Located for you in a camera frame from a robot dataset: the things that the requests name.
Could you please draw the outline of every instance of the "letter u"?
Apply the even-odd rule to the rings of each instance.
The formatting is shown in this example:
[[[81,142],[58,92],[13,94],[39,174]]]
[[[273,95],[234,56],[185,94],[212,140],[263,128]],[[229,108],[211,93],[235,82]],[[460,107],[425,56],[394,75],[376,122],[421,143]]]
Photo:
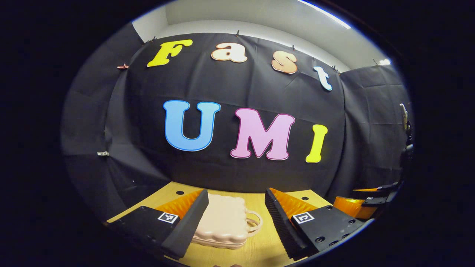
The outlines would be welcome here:
[[[165,137],[174,148],[184,151],[205,149],[213,139],[214,117],[221,110],[221,105],[214,102],[200,102],[196,108],[201,111],[199,136],[195,139],[183,135],[183,118],[190,104],[181,100],[170,100],[163,104],[166,110]]]

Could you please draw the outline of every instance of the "pink letter m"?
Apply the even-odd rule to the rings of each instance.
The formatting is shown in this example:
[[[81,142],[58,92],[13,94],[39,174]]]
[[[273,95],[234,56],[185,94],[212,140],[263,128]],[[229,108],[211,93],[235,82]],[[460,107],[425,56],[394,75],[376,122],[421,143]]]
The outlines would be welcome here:
[[[266,130],[262,124],[259,112],[255,109],[240,108],[236,110],[236,116],[240,120],[239,134],[237,136],[236,148],[231,150],[231,156],[240,159],[250,157],[251,151],[247,149],[250,140],[257,158],[264,154],[271,142],[271,150],[266,154],[268,159],[281,161],[289,157],[287,145],[290,127],[295,122],[294,117],[287,114],[279,114]]]

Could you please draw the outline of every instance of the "table surface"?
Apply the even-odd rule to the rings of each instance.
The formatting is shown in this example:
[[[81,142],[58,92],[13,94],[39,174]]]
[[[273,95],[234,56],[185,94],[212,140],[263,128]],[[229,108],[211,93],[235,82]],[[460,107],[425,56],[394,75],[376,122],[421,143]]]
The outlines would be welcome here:
[[[200,189],[202,188],[170,182],[146,199],[110,218],[107,222],[113,222],[140,206],[156,208],[182,197],[183,195],[178,195],[177,191],[183,191],[184,195],[186,195]],[[244,246],[238,249],[215,248],[191,243],[185,257],[181,258],[178,262],[191,267],[213,267],[215,265],[229,267],[234,264],[241,265],[242,267],[281,267],[295,262],[288,258],[284,246],[279,239],[272,218],[264,204],[264,193],[236,193],[217,190],[208,190],[208,193],[243,198],[248,210],[253,210],[261,215],[263,219],[262,229],[255,236],[249,237]],[[286,193],[299,199],[308,197],[306,202],[318,208],[331,205],[312,190]],[[249,214],[248,217],[258,220],[253,214]]]

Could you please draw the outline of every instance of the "pink handbag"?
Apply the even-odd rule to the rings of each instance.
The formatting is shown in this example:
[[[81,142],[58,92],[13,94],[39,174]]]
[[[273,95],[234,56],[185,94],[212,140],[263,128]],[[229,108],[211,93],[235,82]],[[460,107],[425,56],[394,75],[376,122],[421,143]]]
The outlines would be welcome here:
[[[208,200],[208,206],[199,221],[192,243],[237,249],[245,244],[248,237],[261,230],[262,217],[255,211],[247,210],[243,198],[208,193]],[[259,223],[247,218],[246,213],[255,214]]]

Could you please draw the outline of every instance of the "black fabric backdrop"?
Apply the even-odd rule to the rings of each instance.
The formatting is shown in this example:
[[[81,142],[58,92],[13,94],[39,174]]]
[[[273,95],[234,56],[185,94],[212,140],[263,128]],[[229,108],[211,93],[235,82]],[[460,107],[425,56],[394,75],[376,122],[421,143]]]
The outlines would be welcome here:
[[[193,44],[169,56],[168,64],[146,66],[160,44],[183,39]],[[248,60],[213,60],[211,52],[222,42],[242,44]],[[366,67],[339,76],[325,63],[289,47],[233,34],[185,34],[142,44],[131,24],[122,28],[86,61],[66,97],[61,129],[66,165],[101,220],[169,181],[235,192],[312,189],[333,202],[355,187],[398,179],[406,140],[399,103],[407,107],[409,99],[391,67]],[[272,54],[278,50],[296,56],[297,73],[272,69]],[[128,70],[116,68],[123,63]],[[328,73],[332,91],[321,86],[314,66]],[[188,138],[200,130],[196,104],[221,105],[207,148],[186,152],[167,143],[163,103],[168,100],[190,103],[183,124]],[[295,117],[287,160],[257,158],[251,146],[250,158],[230,156],[239,128],[234,112],[242,107],[258,110],[265,128],[279,113]],[[325,125],[328,134],[322,160],[306,163],[314,124]],[[110,156],[99,157],[99,151]]]

